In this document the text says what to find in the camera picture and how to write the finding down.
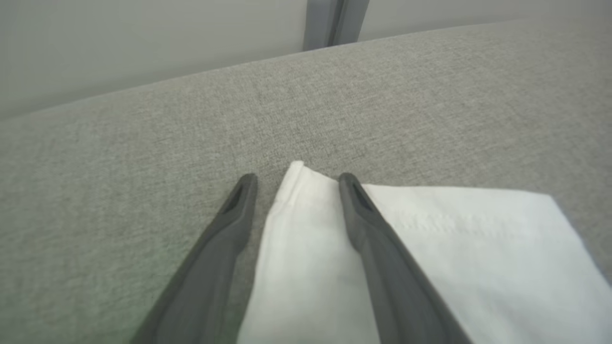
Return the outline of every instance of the gray cushion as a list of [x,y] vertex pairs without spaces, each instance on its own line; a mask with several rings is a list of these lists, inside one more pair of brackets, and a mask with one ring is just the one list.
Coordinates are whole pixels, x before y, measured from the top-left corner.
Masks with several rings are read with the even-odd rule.
[[128,340],[238,177],[255,172],[231,342],[266,212],[296,159],[369,183],[549,193],[610,278],[610,37],[594,20],[421,32],[5,118],[0,342]]

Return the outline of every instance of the folded white cloth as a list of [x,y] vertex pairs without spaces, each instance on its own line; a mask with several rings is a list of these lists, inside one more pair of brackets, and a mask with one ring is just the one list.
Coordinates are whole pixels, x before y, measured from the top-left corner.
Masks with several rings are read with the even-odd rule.
[[[550,196],[364,189],[474,343],[612,343],[612,293]],[[266,220],[239,343],[378,343],[338,183],[291,164]]]

